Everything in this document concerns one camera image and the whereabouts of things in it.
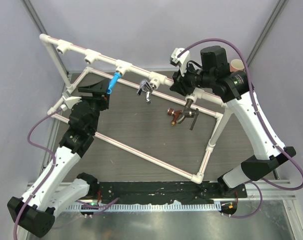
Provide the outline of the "blue plastic faucet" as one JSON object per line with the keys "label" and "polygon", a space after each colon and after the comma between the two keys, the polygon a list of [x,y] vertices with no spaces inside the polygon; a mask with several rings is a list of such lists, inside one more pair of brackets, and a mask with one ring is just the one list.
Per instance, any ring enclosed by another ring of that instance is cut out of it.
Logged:
{"label": "blue plastic faucet", "polygon": [[112,89],[116,85],[118,79],[122,77],[121,73],[115,72],[112,79],[109,82],[108,88],[107,88],[107,94],[110,95],[112,93]]}

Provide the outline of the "white PVC pipe frame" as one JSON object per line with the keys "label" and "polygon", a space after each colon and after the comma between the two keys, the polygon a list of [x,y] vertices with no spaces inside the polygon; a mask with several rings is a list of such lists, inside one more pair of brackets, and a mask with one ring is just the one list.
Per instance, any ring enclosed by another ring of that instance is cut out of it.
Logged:
{"label": "white PVC pipe frame", "polygon": [[[153,90],[152,95],[165,99],[165,100],[168,100],[168,101],[171,101],[173,103],[182,105],[182,106],[184,106],[186,104],[186,101],[184,101],[184,100],[181,100],[181,99],[178,99],[178,98],[175,98],[170,95],[157,91],[158,87],[161,85],[167,85],[170,87],[174,83],[171,79],[169,79],[167,76],[165,76],[163,74],[160,74],[160,73],[157,73],[154,71],[148,71],[146,69],[135,66],[132,63],[129,63],[129,62],[126,62],[126,61],[123,61],[120,59],[114,59],[112,57],[103,55],[100,52],[83,48],[81,46],[75,45],[71,42],[68,42],[68,41],[65,41],[62,39],[56,39],[56,38],[51,37],[44,33],[40,34],[39,38],[45,45],[51,59],[53,60],[55,66],[57,67],[59,74],[61,75],[61,77],[67,87],[67,91],[69,93],[72,93],[76,89],[76,87],[79,85],[79,83],[83,80],[83,78],[89,73],[93,73],[93,74],[96,74],[98,76],[105,77],[108,79],[113,78],[113,76],[110,74],[104,73],[104,72],[94,69],[90,66],[87,66],[82,71],[80,76],[75,80],[75,82],[70,83],[67,73],[64,72],[64,69],[63,69],[62,65],[60,64],[60,59],[56,54],[60,53],[63,55],[67,51],[74,51],[74,52],[83,54],[85,56],[84,60],[88,65],[93,64],[95,61],[102,61],[102,62],[115,66],[116,72],[121,73],[122,76],[125,75],[125,73],[134,73],[134,74],[140,75],[142,77],[145,77],[145,78],[147,78],[147,81],[149,83],[155,85],[155,89]],[[217,104],[217,105],[221,106],[222,108],[224,108],[224,113],[219,113],[219,112],[211,111],[209,109],[200,107],[195,104],[191,105],[191,108],[193,110],[198,108],[200,113],[212,116],[216,119],[216,124],[214,126],[212,135],[208,141],[208,144],[206,145],[204,157],[202,159],[199,170],[196,174],[186,172],[180,168],[170,165],[164,161],[161,161],[155,157],[152,157],[144,152],[134,149],[121,142],[118,142],[115,139],[107,137],[101,133],[98,133],[98,132],[95,133],[95,137],[98,139],[101,139],[111,145],[114,145],[124,151],[127,151],[133,155],[136,155],[144,160],[147,160],[155,165],[158,165],[166,170],[169,170],[177,175],[180,175],[180,176],[192,181],[193,183],[200,184],[204,179],[205,170],[206,170],[207,164],[209,162],[210,156],[216,145],[216,142],[217,142],[218,138],[220,137],[221,133],[223,132],[227,122],[229,121],[229,119],[232,115],[232,112],[231,112],[231,110],[228,109],[227,105],[225,103],[223,103],[223,101],[221,100],[220,97],[215,96],[211,93],[207,93],[201,89],[196,89],[194,93],[192,93],[190,96],[186,97],[186,100],[188,100],[188,99],[191,99],[193,102],[195,102],[196,100],[206,100],[206,101]]]}

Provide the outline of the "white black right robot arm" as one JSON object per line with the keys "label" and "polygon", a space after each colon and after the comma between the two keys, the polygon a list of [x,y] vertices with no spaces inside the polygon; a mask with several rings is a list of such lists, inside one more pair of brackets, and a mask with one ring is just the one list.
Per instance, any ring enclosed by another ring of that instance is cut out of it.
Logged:
{"label": "white black right robot arm", "polygon": [[230,71],[223,47],[205,47],[200,56],[201,65],[198,68],[194,68],[190,52],[184,48],[176,48],[170,56],[171,65],[179,67],[172,76],[170,90],[186,99],[176,122],[180,124],[186,118],[197,119],[198,111],[193,110],[191,105],[198,99],[196,91],[200,89],[211,89],[237,117],[251,143],[253,156],[218,178],[217,191],[227,198],[236,187],[260,180],[289,161],[296,155],[296,150],[276,140],[275,131],[259,106],[249,74],[241,70]]}

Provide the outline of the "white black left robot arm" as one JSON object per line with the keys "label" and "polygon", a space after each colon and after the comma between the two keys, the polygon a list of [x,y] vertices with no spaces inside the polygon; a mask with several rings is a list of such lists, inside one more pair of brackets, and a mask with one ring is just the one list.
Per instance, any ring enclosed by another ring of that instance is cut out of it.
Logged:
{"label": "white black left robot arm", "polygon": [[94,141],[100,113],[109,108],[110,81],[79,87],[82,96],[62,95],[62,105],[54,111],[70,110],[69,127],[55,152],[50,151],[51,161],[32,186],[21,196],[12,197],[7,208],[15,227],[22,227],[38,238],[44,237],[55,219],[73,202],[85,197],[94,199],[99,191],[97,178],[80,173],[74,181],[58,191],[57,188],[73,166],[80,161]]}

